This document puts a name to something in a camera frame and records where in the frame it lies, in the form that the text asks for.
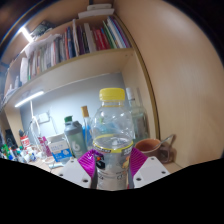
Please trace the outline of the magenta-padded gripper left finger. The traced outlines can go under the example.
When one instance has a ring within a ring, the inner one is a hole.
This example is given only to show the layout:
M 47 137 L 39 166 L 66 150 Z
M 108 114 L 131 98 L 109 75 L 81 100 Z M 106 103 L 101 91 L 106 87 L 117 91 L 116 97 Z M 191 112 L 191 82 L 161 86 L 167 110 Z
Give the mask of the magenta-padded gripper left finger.
M 78 186 L 88 189 L 97 188 L 95 151 L 90 150 L 79 159 L 72 159 L 59 172 L 59 176 Z

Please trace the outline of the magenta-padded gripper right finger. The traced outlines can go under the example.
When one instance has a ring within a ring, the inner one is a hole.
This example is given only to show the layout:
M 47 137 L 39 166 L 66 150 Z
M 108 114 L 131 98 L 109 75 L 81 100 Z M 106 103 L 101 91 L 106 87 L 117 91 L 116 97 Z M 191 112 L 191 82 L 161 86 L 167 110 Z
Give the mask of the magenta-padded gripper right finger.
M 169 175 L 169 171 L 155 156 L 147 157 L 138 149 L 132 149 L 128 173 L 130 189 L 144 187 L 167 175 Z

